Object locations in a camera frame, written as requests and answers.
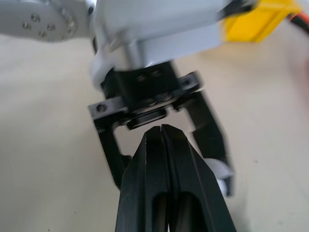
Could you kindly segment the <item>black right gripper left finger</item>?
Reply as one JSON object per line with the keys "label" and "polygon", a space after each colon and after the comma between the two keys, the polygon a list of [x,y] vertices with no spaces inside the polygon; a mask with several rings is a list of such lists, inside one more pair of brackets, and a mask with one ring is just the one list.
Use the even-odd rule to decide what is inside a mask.
{"label": "black right gripper left finger", "polygon": [[126,168],[120,188],[115,232],[174,232],[168,131],[146,131]]}

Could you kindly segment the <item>yellow plastic bin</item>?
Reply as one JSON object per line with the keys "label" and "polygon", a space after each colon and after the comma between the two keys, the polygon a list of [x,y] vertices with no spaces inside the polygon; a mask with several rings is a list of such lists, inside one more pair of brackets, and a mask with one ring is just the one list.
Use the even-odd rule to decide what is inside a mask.
{"label": "yellow plastic bin", "polygon": [[223,39],[226,42],[261,42],[288,14],[302,10],[297,0],[258,0],[257,6],[248,13],[224,19]]}

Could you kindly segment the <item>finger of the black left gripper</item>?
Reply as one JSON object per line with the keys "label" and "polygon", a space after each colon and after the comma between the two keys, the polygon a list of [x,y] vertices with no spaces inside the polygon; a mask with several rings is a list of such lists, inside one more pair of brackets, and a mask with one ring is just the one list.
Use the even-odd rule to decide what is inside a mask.
{"label": "finger of the black left gripper", "polygon": [[114,130],[119,127],[119,123],[109,119],[96,119],[93,120],[97,129],[99,140],[103,148],[106,161],[110,168],[113,181],[118,189],[121,188],[122,177],[132,157],[122,155],[118,147]]}
{"label": "finger of the black left gripper", "polygon": [[[190,93],[185,97],[179,98],[173,103],[173,108],[174,110],[187,110],[195,126],[192,135],[202,155],[202,159],[210,158],[223,161],[234,172],[225,148],[224,136],[202,92]],[[233,194],[233,178],[234,173],[228,182],[230,189],[227,197]]]}

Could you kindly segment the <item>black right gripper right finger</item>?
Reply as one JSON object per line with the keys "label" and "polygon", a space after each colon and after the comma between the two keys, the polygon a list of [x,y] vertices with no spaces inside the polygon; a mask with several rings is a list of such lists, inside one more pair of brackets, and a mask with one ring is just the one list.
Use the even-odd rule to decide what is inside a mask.
{"label": "black right gripper right finger", "polygon": [[184,132],[162,125],[174,204],[170,232],[237,232],[212,170]]}

